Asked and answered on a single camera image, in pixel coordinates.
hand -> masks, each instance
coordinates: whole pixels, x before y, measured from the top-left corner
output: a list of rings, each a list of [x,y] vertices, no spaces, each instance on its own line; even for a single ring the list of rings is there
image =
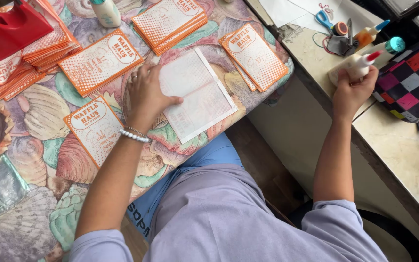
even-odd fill
[[[158,79],[161,67],[160,64],[152,67],[149,64],[142,65],[132,73],[132,83],[126,86],[130,96],[126,123],[143,134],[148,133],[154,120],[167,107],[183,102],[183,98],[167,97],[161,92]]]
[[[373,93],[378,72],[378,69],[371,65],[370,72],[363,77],[363,81],[352,84],[347,71],[339,72],[338,86],[332,100],[333,120],[352,123],[353,116]]]

orange glue bottle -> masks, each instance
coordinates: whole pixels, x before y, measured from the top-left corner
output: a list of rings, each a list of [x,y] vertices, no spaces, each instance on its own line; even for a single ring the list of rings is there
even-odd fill
[[[374,60],[382,54],[383,51],[377,51],[370,55],[359,55],[353,54],[345,58],[337,66],[333,67],[327,72],[330,81],[337,86],[339,80],[339,71],[345,69],[349,74],[350,82],[359,80],[360,78],[367,75],[370,71],[370,65],[374,63]]]
[[[376,34],[378,34],[379,32],[381,32],[381,30],[383,29],[383,27],[385,27],[388,23],[390,22],[390,20],[386,20],[382,23],[380,23],[377,26],[374,27],[365,27],[363,28],[360,32],[358,32],[358,34],[356,34],[353,39],[354,40],[358,40],[358,47],[355,50],[355,53],[364,48],[365,46],[369,45],[371,42],[373,42],[376,39]]]

sleeve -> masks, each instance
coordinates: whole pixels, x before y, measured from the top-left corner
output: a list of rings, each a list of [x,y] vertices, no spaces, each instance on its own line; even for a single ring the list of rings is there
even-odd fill
[[[133,262],[119,230],[99,230],[86,233],[73,242],[70,262]]]
[[[363,230],[355,203],[318,201],[302,219],[302,230],[324,241],[351,261],[387,261],[378,245]]]

silver bracelet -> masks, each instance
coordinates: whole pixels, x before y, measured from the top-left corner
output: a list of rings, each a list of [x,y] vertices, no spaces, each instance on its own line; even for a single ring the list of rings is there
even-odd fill
[[[140,133],[140,131],[138,131],[137,129],[135,129],[135,128],[133,128],[133,127],[126,126],[125,128],[132,130],[133,132],[135,132],[135,133],[137,133],[137,134],[141,135],[141,136],[142,136],[142,137],[144,137],[144,138],[147,138],[147,137],[148,137],[148,136],[146,136],[146,135],[144,135],[144,134]]]
[[[131,139],[135,139],[135,140],[137,140],[137,141],[139,141],[139,142],[143,142],[143,143],[149,143],[149,142],[151,142],[151,139],[149,139],[148,137],[141,137],[141,136],[138,136],[138,135],[136,135],[136,134],[132,134],[131,132],[129,132],[129,131],[126,131],[125,129],[121,129],[120,131],[119,131],[119,133],[121,133],[122,135],[124,135],[124,136],[126,136],[126,137],[129,137],[129,138],[131,138]]]

blue pants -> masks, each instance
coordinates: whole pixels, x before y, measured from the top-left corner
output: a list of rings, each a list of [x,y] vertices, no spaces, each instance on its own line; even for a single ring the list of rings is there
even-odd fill
[[[188,170],[209,164],[236,164],[243,167],[237,151],[226,134],[218,135],[127,207],[127,215],[146,240],[154,211],[172,181]]]

